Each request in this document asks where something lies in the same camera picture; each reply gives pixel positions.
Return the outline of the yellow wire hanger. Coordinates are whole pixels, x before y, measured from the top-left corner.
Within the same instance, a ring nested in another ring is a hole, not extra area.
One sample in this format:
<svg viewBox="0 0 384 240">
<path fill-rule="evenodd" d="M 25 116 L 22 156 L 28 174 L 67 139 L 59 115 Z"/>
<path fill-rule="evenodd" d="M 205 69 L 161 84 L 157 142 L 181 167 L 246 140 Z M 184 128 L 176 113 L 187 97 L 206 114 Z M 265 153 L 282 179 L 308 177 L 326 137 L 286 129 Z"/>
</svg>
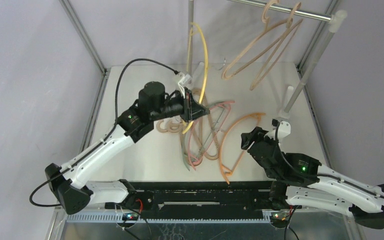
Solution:
<svg viewBox="0 0 384 240">
<path fill-rule="evenodd" d="M 203 48 L 203 54 L 204 54 L 204 69 L 203 69 L 203 81 L 202 81 L 202 86 L 201 86 L 201 92 L 199 95 L 198 103 L 201 104 L 204 99 L 204 95 L 206 92 L 206 86 L 207 86 L 207 79 L 208 79 L 208 72 L 209 72 L 209 53 L 208 53 L 208 47 L 207 47 L 207 42 L 204 36 L 204 33 L 200 27 L 199 24 L 195 22 L 190 22 L 191 28 L 189 30 L 189 40 L 188 40 L 188 53 L 192 52 L 192 37 L 195 34 L 194 30 L 197 30 L 197 32 L 200 35 L 201 38 L 201 43 L 202 43 L 202 48 Z"/>
</svg>

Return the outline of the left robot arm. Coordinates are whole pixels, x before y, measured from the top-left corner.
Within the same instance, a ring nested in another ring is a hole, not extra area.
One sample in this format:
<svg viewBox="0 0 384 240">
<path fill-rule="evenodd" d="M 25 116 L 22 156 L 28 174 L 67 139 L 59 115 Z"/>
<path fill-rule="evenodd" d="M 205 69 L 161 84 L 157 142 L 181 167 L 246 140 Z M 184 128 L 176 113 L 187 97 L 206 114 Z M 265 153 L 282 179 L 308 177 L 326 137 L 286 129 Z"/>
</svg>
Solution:
<svg viewBox="0 0 384 240">
<path fill-rule="evenodd" d="M 207 107 L 195 101 L 190 89 L 168 94 L 161 82 L 148 82 L 103 138 L 61 166 L 51 163 L 45 168 L 49 188 L 68 215 L 101 203 L 118 203 L 129 209 L 137 196 L 127 180 L 92 181 L 92 175 L 151 132 L 155 121 L 179 116 L 192 122 L 209 113 Z"/>
</svg>

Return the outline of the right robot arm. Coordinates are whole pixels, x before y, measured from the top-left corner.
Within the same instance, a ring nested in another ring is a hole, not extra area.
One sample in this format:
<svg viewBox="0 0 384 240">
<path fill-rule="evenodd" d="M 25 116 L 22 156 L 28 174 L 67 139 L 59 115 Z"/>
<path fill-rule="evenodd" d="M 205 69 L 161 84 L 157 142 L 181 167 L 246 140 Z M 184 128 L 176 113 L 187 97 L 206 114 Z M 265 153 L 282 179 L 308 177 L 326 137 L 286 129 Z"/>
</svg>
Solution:
<svg viewBox="0 0 384 240">
<path fill-rule="evenodd" d="M 369 185 L 347 177 L 318 159 L 280 148 L 278 125 L 269 132 L 257 126 L 240 135 L 241 149 L 264 169 L 273 182 L 273 210 L 311 207 L 353 218 L 366 228 L 384 229 L 384 183 Z"/>
</svg>

